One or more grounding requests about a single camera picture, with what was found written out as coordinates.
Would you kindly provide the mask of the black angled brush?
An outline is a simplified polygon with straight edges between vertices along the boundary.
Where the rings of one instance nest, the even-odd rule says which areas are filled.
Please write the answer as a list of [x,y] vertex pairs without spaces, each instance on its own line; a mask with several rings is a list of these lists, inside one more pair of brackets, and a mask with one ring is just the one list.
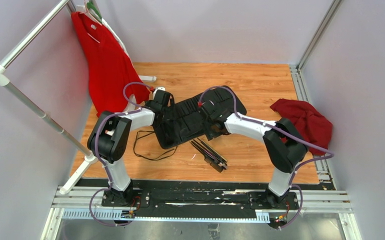
[[228,165],[228,161],[206,142],[202,141],[201,139],[194,139],[193,142],[202,147],[207,153],[215,157],[217,163],[219,162],[220,165]]

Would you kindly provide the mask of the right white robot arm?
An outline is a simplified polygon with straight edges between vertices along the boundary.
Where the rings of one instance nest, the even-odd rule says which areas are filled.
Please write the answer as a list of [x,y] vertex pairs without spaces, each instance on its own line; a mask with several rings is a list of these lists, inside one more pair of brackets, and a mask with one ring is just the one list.
[[199,102],[198,110],[212,130],[242,135],[264,143],[274,166],[266,202],[275,209],[285,204],[295,168],[309,150],[291,121],[286,118],[266,121],[247,117],[235,109],[218,106],[210,100]]

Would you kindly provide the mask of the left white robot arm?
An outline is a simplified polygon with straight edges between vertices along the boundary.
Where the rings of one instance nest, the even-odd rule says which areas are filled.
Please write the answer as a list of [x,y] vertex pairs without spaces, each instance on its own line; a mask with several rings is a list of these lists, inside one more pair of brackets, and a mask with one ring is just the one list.
[[158,114],[170,109],[174,100],[169,96],[163,99],[163,88],[153,92],[153,99],[144,106],[126,112],[104,111],[89,136],[87,147],[102,163],[108,178],[108,193],[122,207],[134,200],[133,184],[129,177],[123,156],[127,148],[130,132],[149,127],[157,121]]

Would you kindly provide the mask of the black makeup brush roll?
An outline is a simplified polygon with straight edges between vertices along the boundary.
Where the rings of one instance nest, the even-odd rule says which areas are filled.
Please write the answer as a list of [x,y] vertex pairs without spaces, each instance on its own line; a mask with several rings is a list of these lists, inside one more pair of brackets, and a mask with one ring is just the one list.
[[199,112],[198,101],[212,101],[223,108],[247,114],[247,109],[227,85],[210,89],[183,101],[175,103],[175,114],[158,114],[152,124],[157,140],[163,149],[170,149],[205,135],[203,117]]

